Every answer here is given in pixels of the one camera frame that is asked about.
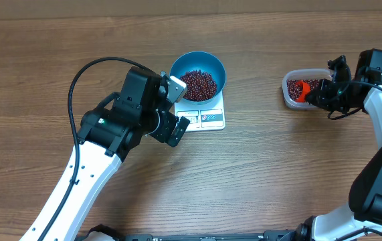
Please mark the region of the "red scoop with blue handle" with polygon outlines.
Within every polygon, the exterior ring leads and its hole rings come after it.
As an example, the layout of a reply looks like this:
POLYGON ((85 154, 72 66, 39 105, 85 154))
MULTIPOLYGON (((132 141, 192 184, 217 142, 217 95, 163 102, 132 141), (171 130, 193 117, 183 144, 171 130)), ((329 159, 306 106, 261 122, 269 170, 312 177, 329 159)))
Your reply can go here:
POLYGON ((296 85, 302 88, 301 94, 296 99, 296 102, 305 102, 306 95, 310 92, 310 85, 303 80, 298 81, 296 85))

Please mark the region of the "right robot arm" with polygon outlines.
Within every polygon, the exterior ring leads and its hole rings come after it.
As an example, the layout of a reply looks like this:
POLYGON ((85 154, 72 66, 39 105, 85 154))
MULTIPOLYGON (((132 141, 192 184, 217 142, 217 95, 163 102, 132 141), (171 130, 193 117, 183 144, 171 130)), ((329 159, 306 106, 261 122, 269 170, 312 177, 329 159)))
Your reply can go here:
POLYGON ((357 240, 382 237, 382 50, 360 53, 351 74, 344 56, 328 61, 330 80, 304 94, 307 103, 345 118, 362 111, 373 123, 378 150, 354 180, 347 204, 320 216, 312 216, 283 240, 357 240))

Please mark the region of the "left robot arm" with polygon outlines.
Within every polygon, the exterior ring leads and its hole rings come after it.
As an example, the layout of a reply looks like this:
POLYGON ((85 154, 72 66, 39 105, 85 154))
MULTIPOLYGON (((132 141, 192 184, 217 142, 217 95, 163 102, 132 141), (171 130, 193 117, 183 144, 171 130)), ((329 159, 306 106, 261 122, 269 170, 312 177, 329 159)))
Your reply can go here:
POLYGON ((132 67, 122 90, 82 117, 68 165, 23 240, 73 240, 104 185, 143 136, 176 147, 189 120, 169 110, 186 91, 186 83, 174 76, 132 67))

